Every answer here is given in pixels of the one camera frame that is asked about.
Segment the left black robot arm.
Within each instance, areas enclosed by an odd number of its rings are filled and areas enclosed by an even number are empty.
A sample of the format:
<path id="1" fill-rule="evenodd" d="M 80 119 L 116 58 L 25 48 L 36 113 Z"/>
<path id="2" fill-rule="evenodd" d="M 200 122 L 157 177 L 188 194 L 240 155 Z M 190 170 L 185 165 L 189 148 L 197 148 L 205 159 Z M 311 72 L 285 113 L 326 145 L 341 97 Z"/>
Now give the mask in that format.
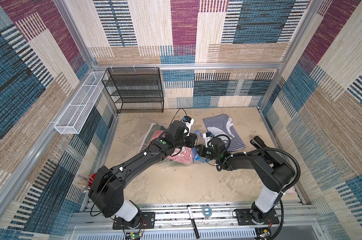
<path id="1" fill-rule="evenodd" d="M 197 136 L 191 133 L 194 119 L 184 116 L 181 121 L 171 123 L 167 131 L 155 138 L 140 153 L 126 162 L 107 168 L 100 167 L 88 192 L 89 199 L 106 217 L 115 216 L 136 227 L 141 222 L 141 210 L 124 198 L 125 187 L 152 165 L 175 154 L 183 147 L 193 148 Z"/>

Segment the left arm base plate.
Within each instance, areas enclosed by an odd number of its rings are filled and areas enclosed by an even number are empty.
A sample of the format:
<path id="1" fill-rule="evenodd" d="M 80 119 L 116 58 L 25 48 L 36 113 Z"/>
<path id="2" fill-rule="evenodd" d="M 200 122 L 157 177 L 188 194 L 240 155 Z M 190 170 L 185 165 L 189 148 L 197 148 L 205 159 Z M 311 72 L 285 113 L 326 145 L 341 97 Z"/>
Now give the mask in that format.
<path id="1" fill-rule="evenodd" d="M 139 212 L 130 222 L 123 218 L 115 217 L 113 230 L 135 230 L 153 229 L 155 225 L 155 212 Z"/>

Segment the clear vacuum bag blue zipper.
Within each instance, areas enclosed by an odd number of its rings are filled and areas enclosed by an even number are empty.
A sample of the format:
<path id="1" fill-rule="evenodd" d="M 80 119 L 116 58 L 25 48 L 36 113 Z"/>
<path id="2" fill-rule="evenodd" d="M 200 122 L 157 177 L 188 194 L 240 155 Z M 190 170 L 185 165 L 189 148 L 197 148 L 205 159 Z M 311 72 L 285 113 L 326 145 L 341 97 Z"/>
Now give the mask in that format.
<path id="1" fill-rule="evenodd" d="M 164 131 L 164 126 L 152 123 L 138 152 L 143 151 L 153 139 L 157 138 Z M 191 148 L 183 147 L 181 150 L 175 149 L 175 151 L 170 156 L 166 157 L 163 162 L 177 162 L 178 164 L 189 166 L 193 163 L 206 164 L 210 161 L 207 161 L 205 158 L 198 157 L 196 152 Z"/>

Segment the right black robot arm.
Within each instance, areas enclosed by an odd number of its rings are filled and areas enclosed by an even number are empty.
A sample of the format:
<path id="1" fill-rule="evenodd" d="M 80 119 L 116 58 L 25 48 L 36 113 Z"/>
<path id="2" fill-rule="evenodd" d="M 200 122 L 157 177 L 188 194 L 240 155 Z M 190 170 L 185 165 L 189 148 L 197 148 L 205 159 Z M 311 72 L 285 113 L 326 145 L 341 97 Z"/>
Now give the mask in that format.
<path id="1" fill-rule="evenodd" d="M 301 169 L 298 161 L 289 153 L 268 147 L 258 136 L 251 140 L 256 147 L 250 152 L 230 153 L 229 146 L 219 137 L 197 146 L 200 157 L 214 160 L 217 170 L 254 170 L 263 188 L 250 210 L 242 214 L 255 225 L 262 225 L 275 214 L 274 207 L 283 194 L 299 180 Z"/>

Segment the navy white striped tank top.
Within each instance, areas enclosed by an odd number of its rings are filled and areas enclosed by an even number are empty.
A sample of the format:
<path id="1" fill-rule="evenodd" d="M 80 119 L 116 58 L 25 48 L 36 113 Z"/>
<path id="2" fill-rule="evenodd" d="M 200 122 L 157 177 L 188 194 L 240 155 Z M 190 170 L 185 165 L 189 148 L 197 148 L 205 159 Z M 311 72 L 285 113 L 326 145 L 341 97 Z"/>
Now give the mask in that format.
<path id="1" fill-rule="evenodd" d="M 235 152 L 246 148 L 245 143 L 234 127 L 233 120 L 227 114 L 222 114 L 203 119 L 208 132 L 214 135 L 226 135 L 230 138 L 229 152 Z"/>

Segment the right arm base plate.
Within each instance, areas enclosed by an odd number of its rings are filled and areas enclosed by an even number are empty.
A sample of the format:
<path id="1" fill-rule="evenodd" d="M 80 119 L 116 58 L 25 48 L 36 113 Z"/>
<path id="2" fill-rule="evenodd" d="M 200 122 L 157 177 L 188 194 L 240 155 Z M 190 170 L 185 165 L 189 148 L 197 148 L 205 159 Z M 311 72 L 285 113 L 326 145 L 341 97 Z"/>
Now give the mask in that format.
<path id="1" fill-rule="evenodd" d="M 280 224 L 280 219 L 275 209 L 268 213 L 254 211 L 252 209 L 235 209 L 233 217 L 238 221 L 239 226 L 272 225 Z"/>

